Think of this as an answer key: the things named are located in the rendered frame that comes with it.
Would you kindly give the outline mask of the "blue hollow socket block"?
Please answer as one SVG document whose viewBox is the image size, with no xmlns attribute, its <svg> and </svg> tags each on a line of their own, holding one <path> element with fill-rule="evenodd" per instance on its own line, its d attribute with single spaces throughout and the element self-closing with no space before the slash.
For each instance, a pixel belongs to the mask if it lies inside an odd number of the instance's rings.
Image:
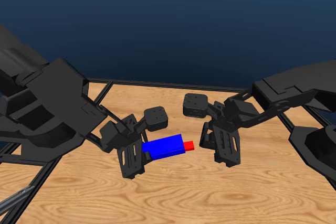
<svg viewBox="0 0 336 224">
<path fill-rule="evenodd" d="M 172 135 L 142 143 L 142 152 L 149 152 L 152 160 L 163 159 L 186 152 L 182 135 Z"/>
</svg>

